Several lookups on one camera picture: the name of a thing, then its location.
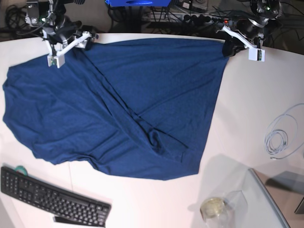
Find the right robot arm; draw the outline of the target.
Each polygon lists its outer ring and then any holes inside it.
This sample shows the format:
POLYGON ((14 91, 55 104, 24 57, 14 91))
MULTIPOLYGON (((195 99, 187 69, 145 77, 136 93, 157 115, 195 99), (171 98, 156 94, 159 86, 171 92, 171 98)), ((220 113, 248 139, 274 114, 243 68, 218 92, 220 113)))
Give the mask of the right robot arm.
POLYGON ((41 31, 43 38, 54 45, 68 45, 82 26, 82 22, 72 22, 66 15, 65 5, 84 4, 83 0, 28 0, 25 21, 35 31, 41 31))

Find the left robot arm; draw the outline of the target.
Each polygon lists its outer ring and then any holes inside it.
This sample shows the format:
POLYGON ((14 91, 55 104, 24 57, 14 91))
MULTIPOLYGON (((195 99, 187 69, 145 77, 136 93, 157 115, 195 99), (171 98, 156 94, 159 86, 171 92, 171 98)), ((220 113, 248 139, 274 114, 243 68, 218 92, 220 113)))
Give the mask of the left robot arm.
POLYGON ((278 18, 282 13, 281 3, 278 0, 241 0, 241 2, 249 2, 252 15, 240 16, 236 30, 250 40, 262 34, 268 22, 278 18))

